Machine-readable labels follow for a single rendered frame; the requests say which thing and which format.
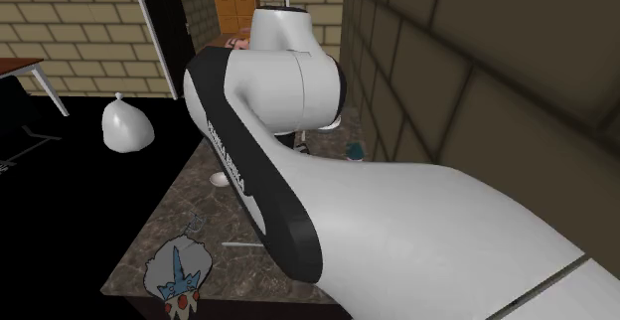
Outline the small clear glass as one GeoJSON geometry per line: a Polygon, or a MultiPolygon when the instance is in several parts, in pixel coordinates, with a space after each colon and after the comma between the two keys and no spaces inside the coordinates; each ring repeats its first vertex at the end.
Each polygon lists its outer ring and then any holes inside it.
{"type": "Polygon", "coordinates": [[[191,215],[192,217],[186,225],[186,234],[198,233],[202,229],[206,221],[195,212],[191,212],[191,215]]]}

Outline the wooden chest of drawers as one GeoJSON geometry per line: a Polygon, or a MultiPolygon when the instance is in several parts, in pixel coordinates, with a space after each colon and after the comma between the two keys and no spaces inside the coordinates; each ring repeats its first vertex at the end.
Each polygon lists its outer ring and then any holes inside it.
{"type": "Polygon", "coordinates": [[[222,34],[233,34],[250,28],[259,0],[215,0],[222,34]]]}

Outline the white tied rubbish bag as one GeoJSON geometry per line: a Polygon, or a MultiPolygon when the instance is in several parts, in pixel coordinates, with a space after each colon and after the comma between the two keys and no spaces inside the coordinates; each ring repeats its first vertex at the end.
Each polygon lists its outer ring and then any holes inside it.
{"type": "Polygon", "coordinates": [[[137,152],[149,146],[155,132],[146,114],[127,103],[121,92],[103,110],[101,130],[103,143],[117,153],[137,152]]]}

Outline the grey and blue horned figure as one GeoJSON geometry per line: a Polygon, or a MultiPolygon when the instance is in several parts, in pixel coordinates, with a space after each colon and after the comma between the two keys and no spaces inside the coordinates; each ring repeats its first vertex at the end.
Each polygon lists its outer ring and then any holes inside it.
{"type": "Polygon", "coordinates": [[[199,289],[212,265],[212,256],[203,243],[180,235],[166,241],[147,260],[143,285],[162,302],[170,320],[193,320],[199,289]]]}

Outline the brown table with white legs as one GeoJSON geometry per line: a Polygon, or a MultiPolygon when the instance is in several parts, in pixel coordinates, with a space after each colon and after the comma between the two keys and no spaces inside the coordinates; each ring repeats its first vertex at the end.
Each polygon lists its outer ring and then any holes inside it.
{"type": "Polygon", "coordinates": [[[41,67],[42,61],[43,59],[40,58],[0,58],[0,79],[32,73],[47,95],[53,100],[61,114],[69,116],[70,114],[58,96],[57,91],[41,67]]]}

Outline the dark door with white frame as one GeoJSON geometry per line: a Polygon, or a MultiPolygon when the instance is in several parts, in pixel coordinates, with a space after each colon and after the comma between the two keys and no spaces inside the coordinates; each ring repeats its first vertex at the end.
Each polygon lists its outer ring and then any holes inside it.
{"type": "Polygon", "coordinates": [[[195,55],[182,0],[138,0],[174,99],[184,96],[186,64],[195,55]]]}

